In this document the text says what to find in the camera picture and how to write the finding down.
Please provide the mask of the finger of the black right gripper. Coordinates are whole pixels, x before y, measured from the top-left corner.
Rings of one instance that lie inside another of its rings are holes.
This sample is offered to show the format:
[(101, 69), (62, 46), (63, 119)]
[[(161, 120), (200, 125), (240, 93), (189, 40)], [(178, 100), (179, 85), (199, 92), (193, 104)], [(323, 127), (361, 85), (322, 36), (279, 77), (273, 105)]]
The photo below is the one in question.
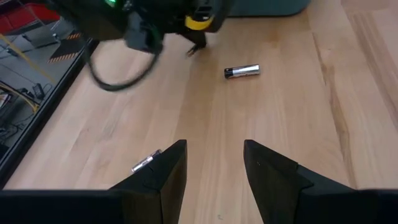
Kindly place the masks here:
[(196, 33), (196, 47), (197, 49), (203, 49), (207, 45), (206, 35), (204, 32), (200, 31)]
[(186, 56), (191, 57), (198, 50), (199, 38), (196, 32), (188, 32), (185, 34), (185, 38), (192, 44), (191, 48), (186, 52)]

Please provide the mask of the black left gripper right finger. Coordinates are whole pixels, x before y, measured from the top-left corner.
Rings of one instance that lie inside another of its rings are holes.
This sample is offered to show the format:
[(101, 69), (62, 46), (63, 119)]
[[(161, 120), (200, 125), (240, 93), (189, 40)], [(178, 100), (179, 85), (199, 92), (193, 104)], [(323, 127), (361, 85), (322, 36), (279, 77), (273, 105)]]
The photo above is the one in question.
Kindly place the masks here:
[(351, 187), (301, 166), (252, 139), (244, 141), (243, 157), (248, 182), (265, 224), (294, 224), (303, 195), (354, 192)]

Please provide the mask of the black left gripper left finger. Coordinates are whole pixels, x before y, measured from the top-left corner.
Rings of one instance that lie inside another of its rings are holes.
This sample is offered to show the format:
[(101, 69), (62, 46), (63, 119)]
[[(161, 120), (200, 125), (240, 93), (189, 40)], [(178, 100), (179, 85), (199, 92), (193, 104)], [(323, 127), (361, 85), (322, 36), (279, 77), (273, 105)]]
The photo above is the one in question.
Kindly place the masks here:
[(187, 141), (180, 139), (112, 186), (127, 224), (178, 224), (187, 184)]

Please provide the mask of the silver AA battery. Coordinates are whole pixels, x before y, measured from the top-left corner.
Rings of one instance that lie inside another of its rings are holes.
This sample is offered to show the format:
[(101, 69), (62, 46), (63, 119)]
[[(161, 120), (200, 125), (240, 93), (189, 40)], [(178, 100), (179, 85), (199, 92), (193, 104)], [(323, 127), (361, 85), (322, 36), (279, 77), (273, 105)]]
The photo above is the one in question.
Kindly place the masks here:
[(136, 165), (134, 165), (131, 168), (131, 172), (132, 173), (136, 173), (137, 171), (139, 171), (140, 169), (142, 169), (143, 167), (145, 167), (146, 165), (148, 165), (151, 161), (154, 160), (155, 157), (157, 157), (158, 155), (160, 155), (162, 153), (161, 149), (158, 149), (156, 151), (154, 151), (152, 154), (150, 154), (149, 156), (147, 156), (146, 158), (144, 158), (143, 160), (141, 160), (140, 162), (138, 162)]
[(259, 74), (260, 74), (259, 64), (245, 65), (240, 67), (231, 67), (224, 69), (224, 77), (226, 79), (259, 75)]

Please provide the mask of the dark teal plastic bin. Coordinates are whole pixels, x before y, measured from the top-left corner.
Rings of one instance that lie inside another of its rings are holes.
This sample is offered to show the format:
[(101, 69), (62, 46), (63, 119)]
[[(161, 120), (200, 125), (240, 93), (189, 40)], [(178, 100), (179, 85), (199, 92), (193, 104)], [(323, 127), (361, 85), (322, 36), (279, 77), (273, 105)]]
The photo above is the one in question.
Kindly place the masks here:
[(292, 16), (310, 3), (311, 0), (235, 0), (229, 17)]

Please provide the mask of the black mat with orange stripes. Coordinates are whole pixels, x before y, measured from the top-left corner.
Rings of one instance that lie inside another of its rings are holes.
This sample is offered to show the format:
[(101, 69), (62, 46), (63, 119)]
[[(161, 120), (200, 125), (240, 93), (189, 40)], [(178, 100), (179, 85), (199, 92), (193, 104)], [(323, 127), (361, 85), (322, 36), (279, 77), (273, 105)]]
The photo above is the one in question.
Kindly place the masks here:
[(63, 39), (58, 49), (47, 60), (47, 63), (60, 62), (76, 57), (82, 50), (81, 33), (73, 31), (65, 39)]

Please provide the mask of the black power adapter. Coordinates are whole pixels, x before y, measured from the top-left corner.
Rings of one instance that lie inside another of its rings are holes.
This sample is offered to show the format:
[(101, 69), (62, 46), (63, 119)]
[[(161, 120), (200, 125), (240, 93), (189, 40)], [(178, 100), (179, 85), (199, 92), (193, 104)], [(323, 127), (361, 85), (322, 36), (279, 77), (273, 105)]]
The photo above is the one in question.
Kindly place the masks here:
[(36, 83), (32, 88), (37, 99), (43, 100), (45, 98), (45, 93), (41, 84)]

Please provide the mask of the black aluminium table frame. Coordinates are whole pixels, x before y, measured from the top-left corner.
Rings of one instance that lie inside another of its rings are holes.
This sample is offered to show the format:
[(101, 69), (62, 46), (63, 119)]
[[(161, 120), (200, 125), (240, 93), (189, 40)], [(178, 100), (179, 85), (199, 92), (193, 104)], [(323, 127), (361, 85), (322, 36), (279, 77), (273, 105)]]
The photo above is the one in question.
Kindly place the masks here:
[(85, 64), (85, 52), (81, 51), (59, 83), (50, 92), (49, 98), (39, 107), (39, 111), (33, 115), (31, 122), (17, 139), (15, 145), (9, 148), (0, 159), (0, 190), (6, 186)]

